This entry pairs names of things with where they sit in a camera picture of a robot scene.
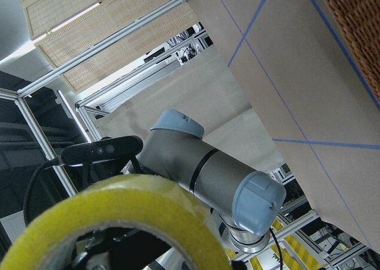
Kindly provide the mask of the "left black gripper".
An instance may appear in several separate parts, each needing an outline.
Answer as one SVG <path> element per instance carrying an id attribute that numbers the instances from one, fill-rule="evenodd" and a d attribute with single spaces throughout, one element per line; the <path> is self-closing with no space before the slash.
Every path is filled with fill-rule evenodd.
<path id="1" fill-rule="evenodd" d="M 90 259 L 107 255 L 96 263 L 105 269 L 143 269 L 172 247 L 155 235 L 137 228 L 110 227 L 84 236 L 84 251 L 72 255 L 71 269 L 92 269 Z"/>

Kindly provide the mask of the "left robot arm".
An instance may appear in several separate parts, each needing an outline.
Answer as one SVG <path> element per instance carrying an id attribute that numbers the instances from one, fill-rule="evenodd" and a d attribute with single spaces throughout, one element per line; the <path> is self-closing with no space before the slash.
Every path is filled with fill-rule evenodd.
<path id="1" fill-rule="evenodd" d="M 70 152 L 70 164 L 130 159 L 133 171 L 170 179 L 211 207 L 228 230 L 231 244 L 258 253 L 286 197 L 282 184 L 203 140 L 204 128 L 177 110 L 165 110 L 146 141 L 122 136 L 84 143 Z"/>

